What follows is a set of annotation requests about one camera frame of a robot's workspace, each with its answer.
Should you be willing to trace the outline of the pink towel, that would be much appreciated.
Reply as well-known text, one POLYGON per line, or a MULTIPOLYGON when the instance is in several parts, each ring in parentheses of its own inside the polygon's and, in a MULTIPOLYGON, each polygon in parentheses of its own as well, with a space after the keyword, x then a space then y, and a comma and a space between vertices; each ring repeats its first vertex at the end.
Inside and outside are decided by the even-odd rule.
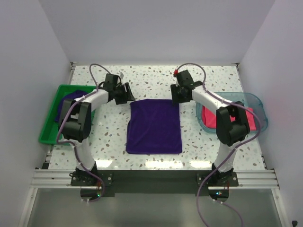
MULTIPOLYGON (((256 131, 257 127, 254 121, 254 116, 249 112, 246 111, 248 123, 250 126, 250 131, 256 131)), ((201 111, 201 118, 202 118, 202 128, 204 131, 209 133, 215 133, 216 130, 216 116, 207 108, 202 106, 201 111)))

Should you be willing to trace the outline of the purple towel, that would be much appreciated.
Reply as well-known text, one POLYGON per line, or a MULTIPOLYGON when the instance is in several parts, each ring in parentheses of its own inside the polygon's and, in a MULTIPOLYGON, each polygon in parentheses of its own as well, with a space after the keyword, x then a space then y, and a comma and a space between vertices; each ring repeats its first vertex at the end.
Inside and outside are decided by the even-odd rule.
POLYGON ((144 99, 130 103, 126 152, 134 155, 182 153, 180 108, 168 99, 144 99))
MULTIPOLYGON (((70 107, 76 103, 77 101, 80 101, 85 95, 88 95, 88 92, 83 90, 75 90, 70 93, 63 92, 63 94, 66 94, 59 102, 57 106, 57 116, 55 117, 55 122, 58 123, 58 126, 60 126, 65 118, 65 115, 67 114, 70 107)), ((94 105, 91 103, 91 98, 86 98, 80 101, 78 104, 74 106, 72 109, 69 117, 67 118, 67 121, 72 120, 80 120, 85 119, 90 114, 90 122, 92 123, 94 118, 94 105)))

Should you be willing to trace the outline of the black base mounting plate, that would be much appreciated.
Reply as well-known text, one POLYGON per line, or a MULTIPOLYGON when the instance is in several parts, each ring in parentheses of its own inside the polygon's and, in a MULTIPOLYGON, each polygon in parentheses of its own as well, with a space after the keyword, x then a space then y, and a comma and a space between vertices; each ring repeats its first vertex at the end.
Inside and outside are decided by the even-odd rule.
POLYGON ((196 194, 210 170, 98 170, 102 182, 84 171, 69 174, 71 186, 80 187, 82 198, 116 193, 196 194))

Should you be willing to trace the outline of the aluminium frame rail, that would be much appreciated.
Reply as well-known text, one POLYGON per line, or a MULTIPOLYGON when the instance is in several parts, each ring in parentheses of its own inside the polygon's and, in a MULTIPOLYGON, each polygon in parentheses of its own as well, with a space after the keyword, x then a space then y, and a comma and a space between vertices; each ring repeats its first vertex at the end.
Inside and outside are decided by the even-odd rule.
MULTIPOLYGON (((243 170, 233 171, 213 183, 211 179, 212 163, 210 161, 193 160, 192 170, 184 170, 183 164, 177 161, 147 161, 146 169, 118 170, 99 169, 97 175, 109 187, 118 183, 177 183, 189 182, 200 186, 203 180, 211 188, 240 187, 244 189, 277 189, 279 187, 275 171, 273 170, 243 170)), ((88 173, 78 174, 72 170, 37 169, 34 172, 31 186, 35 188, 62 188, 96 186, 93 180, 85 180, 88 173)))

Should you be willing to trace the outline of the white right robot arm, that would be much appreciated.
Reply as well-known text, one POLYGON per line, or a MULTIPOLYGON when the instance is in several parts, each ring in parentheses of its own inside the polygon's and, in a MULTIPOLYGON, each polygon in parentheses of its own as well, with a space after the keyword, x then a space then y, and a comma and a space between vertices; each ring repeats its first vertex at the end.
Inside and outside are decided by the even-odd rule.
POLYGON ((215 130, 220 146, 212 164, 212 173, 206 180, 218 186, 223 185, 233 173, 236 145, 250 132, 245 106, 240 101, 231 102, 206 90, 203 82, 194 82, 188 70, 175 70, 174 77, 177 83, 170 86, 174 104, 193 100, 215 115, 215 130))

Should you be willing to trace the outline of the green plastic bin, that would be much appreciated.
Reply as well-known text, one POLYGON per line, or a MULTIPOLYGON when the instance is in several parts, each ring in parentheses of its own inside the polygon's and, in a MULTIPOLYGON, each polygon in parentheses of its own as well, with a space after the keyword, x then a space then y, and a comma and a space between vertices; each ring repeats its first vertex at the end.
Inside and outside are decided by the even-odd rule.
POLYGON ((65 99, 79 98, 92 92, 95 86, 60 85, 56 91, 48 116, 42 127, 38 141, 41 144, 54 145, 58 134, 58 121, 65 99))

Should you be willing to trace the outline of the teal transparent plastic tray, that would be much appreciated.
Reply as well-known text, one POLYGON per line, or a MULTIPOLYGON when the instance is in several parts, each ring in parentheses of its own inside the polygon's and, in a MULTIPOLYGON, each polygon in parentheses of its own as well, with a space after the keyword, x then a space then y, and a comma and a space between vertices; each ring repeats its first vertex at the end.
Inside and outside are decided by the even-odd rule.
MULTIPOLYGON (((257 133, 258 127, 261 128, 261 131, 267 129, 268 119, 263 107, 263 103, 257 96, 251 93, 243 93, 243 92, 218 92, 217 94, 232 102, 241 101, 245 107, 249 108, 259 118, 260 122, 256 120, 256 117, 254 117, 257 130, 250 131, 251 134, 257 133)), ((201 105, 200 103, 196 103, 196 118, 201 128, 202 128, 202 118, 201 118, 202 106, 203 105, 201 105)))

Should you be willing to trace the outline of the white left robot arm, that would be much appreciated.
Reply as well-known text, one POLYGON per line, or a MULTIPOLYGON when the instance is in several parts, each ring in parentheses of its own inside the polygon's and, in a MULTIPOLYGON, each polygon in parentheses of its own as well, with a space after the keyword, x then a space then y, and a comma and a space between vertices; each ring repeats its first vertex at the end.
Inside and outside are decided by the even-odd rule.
POLYGON ((92 186, 98 181, 96 162, 92 157, 89 135, 92 127, 92 112, 114 100, 117 105, 135 101, 128 82, 122 77, 106 74, 105 80, 91 92, 76 98, 64 99, 58 121, 58 144, 70 144, 76 157, 76 170, 84 171, 81 179, 92 186))

